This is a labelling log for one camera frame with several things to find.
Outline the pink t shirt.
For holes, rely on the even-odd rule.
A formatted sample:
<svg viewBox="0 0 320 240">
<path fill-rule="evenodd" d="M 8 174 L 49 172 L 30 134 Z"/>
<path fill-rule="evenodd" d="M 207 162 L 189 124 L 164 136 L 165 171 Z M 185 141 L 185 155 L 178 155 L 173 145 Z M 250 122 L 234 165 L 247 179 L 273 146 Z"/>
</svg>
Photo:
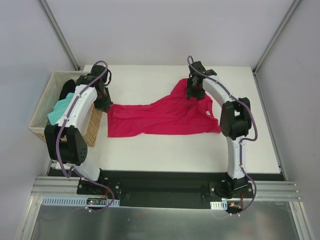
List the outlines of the pink t shirt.
<svg viewBox="0 0 320 240">
<path fill-rule="evenodd" d="M 147 105 L 114 104 L 107 113 L 108 137 L 147 135 L 194 135 L 221 133 L 213 114 L 213 100 L 187 99 L 187 79 L 181 79 L 171 93 Z"/>
</svg>

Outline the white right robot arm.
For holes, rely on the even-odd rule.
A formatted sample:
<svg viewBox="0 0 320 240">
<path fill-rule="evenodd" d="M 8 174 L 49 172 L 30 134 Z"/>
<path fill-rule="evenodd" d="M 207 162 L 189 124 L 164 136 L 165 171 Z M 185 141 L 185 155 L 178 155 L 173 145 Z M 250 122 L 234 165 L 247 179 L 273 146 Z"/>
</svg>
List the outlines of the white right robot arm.
<svg viewBox="0 0 320 240">
<path fill-rule="evenodd" d="M 243 191 L 246 178 L 243 140 L 252 127 L 249 113 L 251 109 L 248 98 L 237 98 L 220 82 L 217 73 L 206 70 L 200 61 L 194 62 L 188 58 L 189 76 L 187 79 L 186 98 L 198 101 L 210 94 L 221 107 L 220 129 L 227 140 L 228 166 L 226 171 L 227 183 L 225 192 L 230 197 L 237 197 Z"/>
</svg>

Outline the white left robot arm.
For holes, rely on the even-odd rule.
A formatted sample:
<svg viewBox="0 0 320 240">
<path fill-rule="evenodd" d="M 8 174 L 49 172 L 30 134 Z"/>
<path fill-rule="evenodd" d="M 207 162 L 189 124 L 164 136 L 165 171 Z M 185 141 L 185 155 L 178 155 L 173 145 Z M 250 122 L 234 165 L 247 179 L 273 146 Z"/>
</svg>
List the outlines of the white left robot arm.
<svg viewBox="0 0 320 240">
<path fill-rule="evenodd" d="M 44 129 L 49 157 L 59 163 L 65 177 L 75 172 L 89 181 L 88 188 L 99 195 L 105 191 L 106 183 L 100 179 L 101 170 L 87 159 L 88 145 L 81 134 L 85 118 L 92 106 L 107 113 L 113 102 L 108 90 L 112 73 L 108 64 L 97 61 L 90 73 L 80 75 L 76 80 L 74 95 L 59 120 Z"/>
</svg>

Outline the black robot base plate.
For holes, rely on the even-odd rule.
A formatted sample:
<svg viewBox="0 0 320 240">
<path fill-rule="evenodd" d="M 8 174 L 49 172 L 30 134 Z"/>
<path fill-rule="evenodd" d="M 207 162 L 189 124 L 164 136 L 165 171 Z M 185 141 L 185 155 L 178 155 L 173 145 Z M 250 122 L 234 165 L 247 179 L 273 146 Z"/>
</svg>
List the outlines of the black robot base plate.
<svg viewBox="0 0 320 240">
<path fill-rule="evenodd" d="M 223 197 L 251 200 L 251 183 L 232 189 L 225 173 L 102 170 L 99 185 L 79 180 L 78 195 L 118 200 L 122 207 L 209 209 Z"/>
</svg>

